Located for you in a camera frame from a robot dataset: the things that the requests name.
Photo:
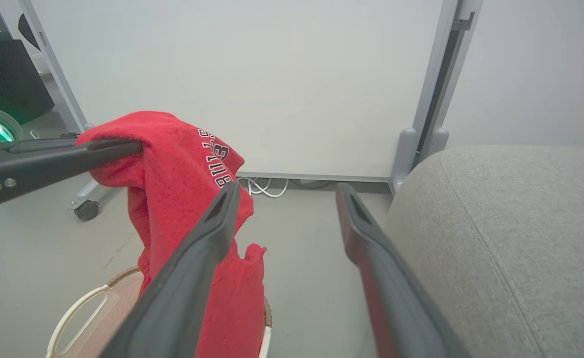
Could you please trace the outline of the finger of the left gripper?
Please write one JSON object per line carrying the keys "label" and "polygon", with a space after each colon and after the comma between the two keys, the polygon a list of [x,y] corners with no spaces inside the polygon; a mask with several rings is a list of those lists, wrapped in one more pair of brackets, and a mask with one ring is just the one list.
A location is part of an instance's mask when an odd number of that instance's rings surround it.
{"label": "finger of the left gripper", "polygon": [[0,152],[0,203],[140,152],[142,144],[134,140],[96,140],[21,154]]}
{"label": "finger of the left gripper", "polygon": [[78,137],[60,137],[40,140],[21,140],[0,142],[0,152],[12,154],[39,152],[52,149],[75,147]]}

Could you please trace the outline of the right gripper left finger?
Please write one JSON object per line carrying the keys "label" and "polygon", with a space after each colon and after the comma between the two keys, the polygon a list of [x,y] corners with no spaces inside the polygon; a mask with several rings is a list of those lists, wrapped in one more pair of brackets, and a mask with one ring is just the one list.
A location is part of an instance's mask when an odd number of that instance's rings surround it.
{"label": "right gripper left finger", "polygon": [[103,358],[194,358],[215,269],[231,248],[241,185],[226,184],[146,288]]}

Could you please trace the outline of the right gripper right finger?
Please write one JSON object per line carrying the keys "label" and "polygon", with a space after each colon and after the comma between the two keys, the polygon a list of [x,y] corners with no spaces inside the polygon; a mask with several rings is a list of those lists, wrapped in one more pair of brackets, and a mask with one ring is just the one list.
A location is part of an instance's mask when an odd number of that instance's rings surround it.
{"label": "right gripper right finger", "polygon": [[344,250],[358,268],[381,358],[469,358],[470,352],[348,183],[335,189]]}

